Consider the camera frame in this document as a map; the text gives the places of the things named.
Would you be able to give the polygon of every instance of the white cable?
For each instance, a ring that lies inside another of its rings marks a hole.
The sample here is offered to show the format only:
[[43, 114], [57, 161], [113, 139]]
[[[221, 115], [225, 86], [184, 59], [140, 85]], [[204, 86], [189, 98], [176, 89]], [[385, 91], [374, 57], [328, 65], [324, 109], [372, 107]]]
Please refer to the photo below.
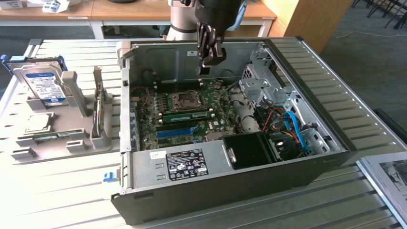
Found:
[[404, 34], [404, 35], [401, 35], [401, 34], [396, 34], [396, 35], [378, 35], [378, 34], [372, 34], [372, 33], [368, 33], [368, 32], [349, 32], [344, 36], [338, 36], [336, 38], [344, 38], [344, 37], [349, 36], [352, 33], [361, 33], [361, 34], [366, 34], [366, 35], [372, 35], [372, 36], [377, 36], [377, 37], [404, 37], [404, 36], [407, 36], [407, 34]]

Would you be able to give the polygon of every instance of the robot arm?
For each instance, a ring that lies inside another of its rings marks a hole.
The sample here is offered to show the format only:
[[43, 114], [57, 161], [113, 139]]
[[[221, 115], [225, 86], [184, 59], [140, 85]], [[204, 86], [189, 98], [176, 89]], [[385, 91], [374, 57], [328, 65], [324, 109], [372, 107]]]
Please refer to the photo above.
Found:
[[192, 36], [197, 36], [198, 74], [209, 74], [209, 67], [226, 58], [221, 47], [224, 32], [234, 24], [244, 2], [245, 0], [168, 0], [168, 36], [170, 40], [190, 40]]

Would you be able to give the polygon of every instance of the power supply label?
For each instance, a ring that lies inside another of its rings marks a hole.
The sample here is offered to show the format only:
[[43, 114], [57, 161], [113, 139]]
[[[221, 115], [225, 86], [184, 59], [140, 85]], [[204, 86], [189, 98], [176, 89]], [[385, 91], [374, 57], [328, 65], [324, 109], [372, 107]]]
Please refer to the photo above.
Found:
[[166, 168], [172, 181], [208, 175], [202, 149], [166, 154]]

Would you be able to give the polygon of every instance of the motherboard chip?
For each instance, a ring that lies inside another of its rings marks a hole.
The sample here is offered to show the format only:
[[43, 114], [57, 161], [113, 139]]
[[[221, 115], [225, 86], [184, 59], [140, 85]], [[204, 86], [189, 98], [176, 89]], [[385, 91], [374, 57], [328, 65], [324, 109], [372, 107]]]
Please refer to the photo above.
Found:
[[189, 110], [202, 106], [197, 91], [173, 93], [170, 98], [174, 110]]

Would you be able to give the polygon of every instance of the desk leg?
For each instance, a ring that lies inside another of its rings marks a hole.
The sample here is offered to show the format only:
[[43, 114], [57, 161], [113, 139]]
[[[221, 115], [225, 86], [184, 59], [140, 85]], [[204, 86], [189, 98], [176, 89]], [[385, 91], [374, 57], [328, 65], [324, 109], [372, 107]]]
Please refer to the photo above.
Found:
[[268, 37], [270, 25], [272, 25], [272, 20], [265, 20], [262, 22], [257, 37]]
[[102, 40], [104, 35], [102, 35], [102, 22], [101, 21], [89, 21], [89, 26], [93, 31], [93, 36], [96, 40]]

